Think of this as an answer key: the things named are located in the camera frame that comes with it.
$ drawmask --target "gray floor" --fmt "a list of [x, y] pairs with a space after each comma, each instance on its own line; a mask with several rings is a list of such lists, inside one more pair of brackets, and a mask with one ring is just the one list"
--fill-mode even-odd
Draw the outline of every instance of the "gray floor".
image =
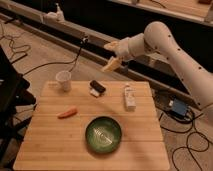
[[[21, 27], [17, 27], [13, 24], [3, 25], [5, 34], [22, 36], [18, 39], [15, 39], [15, 43], [17, 46], [23, 44], [29, 44], [31, 46], [30, 51], [28, 52], [28, 56], [23, 60], [15, 63], [15, 68], [20, 72], [24, 73], [29, 69], [38, 66], [43, 63], [53, 62], [53, 61], [70, 61], [74, 59], [76, 56], [75, 53], [64, 49], [56, 44], [53, 44], [49, 41], [46, 41], [26, 30], [23, 30]], [[8, 46], [8, 40], [1, 40], [0, 44], [4, 48], [8, 57], [11, 56], [11, 50]], [[39, 99], [39, 95], [41, 93], [42, 87], [47, 80], [55, 80], [55, 74], [60, 70], [69, 69], [70, 65], [50, 65], [43, 68], [40, 68], [28, 75], [25, 78], [31, 83], [29, 91], [32, 92], [36, 98]], [[129, 78], [122, 76], [118, 73], [110, 73], [105, 74], [100, 72], [101, 66], [97, 63], [90, 61], [84, 57], [80, 57], [77, 63], [75, 70], [72, 73], [72, 80], [130, 80]], [[27, 115], [31, 115], [31, 112], [24, 112], [19, 114], [18, 117], [23, 118]], [[196, 122], [196, 126], [201, 132], [205, 133], [208, 137], [213, 139], [213, 128], [209, 127], [205, 124], [205, 116], [199, 119]], [[187, 129], [187, 125], [180, 125], [168, 119], [167, 117], [163, 117], [161, 120], [161, 125], [164, 125], [167, 128], [175, 129], [175, 130], [184, 130]], [[171, 169], [170, 171], [174, 171], [175, 168], [171, 161], [172, 151], [180, 146], [186, 145], [186, 136], [188, 134], [174, 134], [167, 131], [162, 130], [168, 157], [171, 162]], [[202, 149], [206, 146], [206, 142], [201, 139], [199, 136], [195, 135], [190, 140], [191, 147], [196, 147], [198, 149]], [[5, 155], [3, 161], [1, 161], [1, 165], [9, 161], [18, 151], [19, 143], [13, 141], [10, 145], [10, 148]], [[212, 171], [213, 170], [213, 148], [212, 146], [210, 149], [204, 153], [196, 153], [193, 152], [199, 163], [201, 164], [204, 171]], [[194, 163], [192, 158], [190, 157], [187, 150], [180, 150], [175, 155], [175, 161], [181, 171], [198, 171], [200, 170], [197, 165]]]

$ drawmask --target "white cup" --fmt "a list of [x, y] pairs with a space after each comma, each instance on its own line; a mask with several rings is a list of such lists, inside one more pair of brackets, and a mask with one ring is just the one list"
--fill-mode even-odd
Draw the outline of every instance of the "white cup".
[[61, 85], [64, 91], [71, 89], [71, 73], [69, 71], [60, 71], [55, 76], [56, 81]]

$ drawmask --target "black cable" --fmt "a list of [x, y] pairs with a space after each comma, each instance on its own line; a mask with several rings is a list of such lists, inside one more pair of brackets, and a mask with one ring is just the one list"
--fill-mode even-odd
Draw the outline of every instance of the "black cable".
[[35, 68], [30, 69], [29, 71], [25, 72], [25, 73], [23, 74], [23, 76], [26, 76], [27, 74], [29, 74], [29, 73], [31, 73], [32, 71], [35, 71], [35, 70], [37, 70], [37, 69], [39, 69], [39, 68], [41, 68], [41, 67], [48, 66], [48, 65], [54, 65], [54, 64], [56, 64], [56, 65], [67, 64], [67, 65], [68, 65], [68, 64], [74, 63], [73, 67], [69, 70], [70, 72], [72, 72], [72, 70], [73, 70], [73, 69], [75, 68], [75, 66], [76, 66], [76, 63], [77, 63], [77, 60], [78, 60], [79, 55], [80, 55], [80, 53], [81, 53], [81, 50], [82, 50], [84, 44], [86, 44], [86, 43], [87, 43], [87, 41], [86, 41], [86, 42], [83, 41], [83, 40], [81, 41], [81, 45], [80, 45], [80, 48], [79, 48], [79, 50], [78, 50], [78, 53], [77, 53], [75, 59], [73, 59], [72, 61], [69, 61], [69, 62], [49, 62], [49, 63], [45, 63], [45, 64], [42, 64], [42, 65], [39, 65], [39, 66], [37, 66], [37, 67], [35, 67]]
[[15, 46], [15, 39], [20, 38], [25, 32], [21, 33], [18, 36], [5, 35], [5, 31], [4, 31], [2, 22], [0, 22], [0, 25], [1, 25], [1, 34], [2, 34], [0, 37], [0, 40], [2, 40], [2, 39], [9, 40], [9, 47], [12, 51], [12, 55], [9, 58], [9, 60], [12, 60], [14, 58], [14, 56], [16, 56], [17, 54], [22, 54], [22, 56], [26, 56], [27, 52], [31, 49], [30, 45]]
[[[188, 153], [190, 154], [190, 156], [192, 157], [192, 159], [194, 160], [194, 162], [196, 163], [196, 165], [198, 166], [198, 168], [202, 171], [203, 169], [202, 169], [200, 163], [198, 162], [198, 160], [197, 160], [197, 159], [195, 158], [195, 156], [193, 155], [193, 152], [205, 152], [205, 151], [207, 151], [207, 150], [210, 148], [210, 145], [213, 145], [213, 142], [211, 142], [203, 133], [201, 133], [200, 131], [198, 131], [197, 128], [196, 128], [196, 125], [195, 125], [195, 121], [196, 121], [198, 118], [200, 118], [201, 116], [203, 116], [204, 114], [201, 113], [201, 114], [199, 114], [198, 116], [195, 117], [195, 113], [193, 112], [193, 110], [189, 109], [188, 112], [191, 113], [191, 116], [192, 116], [191, 122], [189, 122], [189, 123], [191, 123], [191, 127], [190, 127], [188, 130], [186, 130], [186, 131], [176, 131], [176, 130], [171, 130], [171, 129], [165, 128], [165, 127], [163, 127], [163, 126], [161, 126], [161, 128], [163, 128], [163, 129], [166, 130], [166, 131], [173, 132], [173, 133], [178, 133], [178, 134], [183, 134], [184, 132], [185, 132], [185, 133], [188, 133], [188, 132], [190, 132], [192, 129], [195, 130], [195, 131], [189, 133], [189, 135], [187, 135], [187, 138], [186, 138], [186, 146], [178, 147], [178, 148], [176, 148], [176, 149], [172, 152], [172, 163], [173, 163], [175, 169], [176, 169], [177, 171], [179, 171], [180, 169], [177, 167], [176, 162], [175, 162], [175, 154], [176, 154], [179, 150], [181, 150], [181, 149], [186, 149], [186, 150], [188, 151]], [[161, 115], [160, 115], [160, 117], [159, 117], [159, 121], [161, 121], [161, 119], [162, 119], [162, 117], [164, 116], [164, 114], [165, 114], [165, 112], [162, 112], [162, 113], [161, 113]], [[204, 140], [206, 141], [206, 143], [207, 143], [207, 145], [206, 145], [203, 149], [195, 149], [195, 148], [192, 148], [192, 147], [190, 146], [189, 140], [190, 140], [190, 138], [191, 138], [193, 135], [196, 135], [196, 134], [199, 135], [202, 139], [204, 139]]]
[[[167, 112], [163, 111], [159, 117], [159, 121], [161, 121], [161, 119], [163, 118], [164, 114], [166, 114], [169, 118], [173, 119], [174, 121], [180, 123], [180, 124], [183, 124], [182, 122], [180, 122], [179, 120], [175, 119], [174, 117], [172, 117], [171, 115], [169, 115]], [[192, 122], [188, 122], [187, 124], [190, 124], [190, 127], [187, 129], [187, 130], [184, 130], [184, 131], [177, 131], [177, 130], [172, 130], [172, 129], [169, 129], [169, 128], [166, 128], [162, 125], [160, 125], [160, 127], [166, 131], [169, 131], [169, 132], [172, 132], [172, 133], [176, 133], [176, 134], [186, 134], [188, 132], [190, 132], [193, 128], [193, 123]]]
[[151, 1], [151, 2], [153, 2], [153, 3], [156, 3], [156, 4], [158, 4], [158, 5], [160, 5], [161, 7], [163, 7], [163, 8], [166, 9], [166, 6], [163, 5], [162, 3], [158, 2], [158, 1], [155, 1], [155, 0], [149, 0], [149, 1]]

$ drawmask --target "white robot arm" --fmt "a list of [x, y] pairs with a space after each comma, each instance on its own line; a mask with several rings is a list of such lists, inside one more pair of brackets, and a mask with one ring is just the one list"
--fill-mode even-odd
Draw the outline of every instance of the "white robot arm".
[[111, 42], [104, 47], [114, 51], [117, 57], [112, 57], [103, 71], [114, 70], [122, 61], [134, 60], [144, 54], [158, 52], [163, 55], [198, 107], [208, 115], [210, 124], [213, 124], [213, 75], [178, 46], [165, 24], [152, 22], [144, 34]]

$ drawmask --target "orange carrot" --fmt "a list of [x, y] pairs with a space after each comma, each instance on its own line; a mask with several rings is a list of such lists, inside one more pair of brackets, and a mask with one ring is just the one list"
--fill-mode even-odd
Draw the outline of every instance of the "orange carrot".
[[73, 115], [75, 115], [77, 113], [78, 113], [77, 107], [76, 106], [71, 106], [71, 108], [68, 111], [59, 114], [58, 115], [58, 119], [67, 118], [67, 117], [73, 116]]

